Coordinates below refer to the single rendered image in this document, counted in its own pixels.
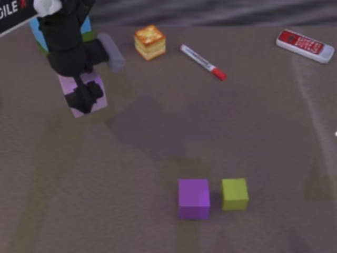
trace white object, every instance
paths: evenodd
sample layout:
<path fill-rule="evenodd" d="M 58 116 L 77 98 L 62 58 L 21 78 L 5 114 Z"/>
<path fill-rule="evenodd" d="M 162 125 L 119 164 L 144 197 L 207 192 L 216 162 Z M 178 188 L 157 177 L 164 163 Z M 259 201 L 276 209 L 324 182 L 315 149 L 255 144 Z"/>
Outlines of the white object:
<path fill-rule="evenodd" d="M 62 2 L 61 0 L 34 0 L 33 6 L 39 17 L 45 17 L 61 10 Z"/>
<path fill-rule="evenodd" d="M 278 35 L 276 45 L 320 63 L 328 63 L 335 51 L 330 45 L 290 30 Z"/>
<path fill-rule="evenodd" d="M 190 49 L 188 46 L 182 44 L 180 46 L 180 50 L 189 56 L 191 59 L 196 61 L 198 64 L 203 66 L 205 69 L 207 69 L 209 72 L 211 72 L 213 75 L 215 75 L 217 78 L 219 78 L 221 81 L 226 79 L 226 74 L 222 72 L 220 69 L 209 63 L 207 60 L 202 58 L 200 55 L 195 53 L 192 49 Z"/>

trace orange cube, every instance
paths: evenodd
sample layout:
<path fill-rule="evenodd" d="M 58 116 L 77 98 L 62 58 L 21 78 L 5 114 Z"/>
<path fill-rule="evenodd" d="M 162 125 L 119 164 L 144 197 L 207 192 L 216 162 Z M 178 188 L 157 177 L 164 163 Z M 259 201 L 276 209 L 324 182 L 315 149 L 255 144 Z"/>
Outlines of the orange cube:
<path fill-rule="evenodd" d="M 166 52 L 166 38 L 154 25 L 136 31 L 135 48 L 147 61 Z"/>

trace green block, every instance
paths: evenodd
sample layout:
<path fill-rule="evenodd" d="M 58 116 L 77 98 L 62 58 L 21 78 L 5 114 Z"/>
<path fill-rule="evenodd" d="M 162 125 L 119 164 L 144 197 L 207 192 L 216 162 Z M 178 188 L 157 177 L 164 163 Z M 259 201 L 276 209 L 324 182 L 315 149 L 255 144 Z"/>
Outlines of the green block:
<path fill-rule="evenodd" d="M 222 210 L 245 210 L 248 205 L 247 184 L 244 178 L 222 179 Z"/>
<path fill-rule="evenodd" d="M 87 33 L 83 33 L 82 34 L 82 39 L 84 42 L 87 42 L 87 41 L 92 41 L 93 39 L 95 39 L 95 35 L 93 32 L 87 32 Z M 37 47 L 38 49 L 43 53 L 43 55 L 47 56 L 48 54 L 48 51 L 46 51 L 38 41 L 36 41 L 37 43 Z"/>

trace table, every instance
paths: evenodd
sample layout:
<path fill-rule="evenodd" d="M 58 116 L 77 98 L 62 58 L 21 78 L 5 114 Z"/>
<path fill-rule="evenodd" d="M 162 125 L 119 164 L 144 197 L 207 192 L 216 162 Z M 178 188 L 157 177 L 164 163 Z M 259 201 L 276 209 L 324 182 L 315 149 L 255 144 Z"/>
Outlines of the table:
<path fill-rule="evenodd" d="M 336 58 L 277 48 L 279 27 L 160 27 L 167 53 L 145 62 L 136 29 L 95 28 L 127 66 L 97 68 L 110 105 L 80 119 L 28 29 L 0 40 L 0 252 L 336 251 Z M 336 28 L 294 30 L 337 45 Z M 185 177 L 209 179 L 209 220 L 177 220 Z M 237 177 L 249 209 L 222 212 L 220 180 Z"/>

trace purple cube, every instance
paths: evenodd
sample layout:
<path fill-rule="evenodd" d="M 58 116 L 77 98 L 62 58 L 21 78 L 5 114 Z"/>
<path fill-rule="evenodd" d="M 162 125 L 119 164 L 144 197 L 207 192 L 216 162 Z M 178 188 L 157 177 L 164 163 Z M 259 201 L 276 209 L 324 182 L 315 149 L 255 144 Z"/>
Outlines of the purple cube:
<path fill-rule="evenodd" d="M 207 179 L 179 179 L 178 216 L 184 220 L 204 220 L 210 214 Z"/>

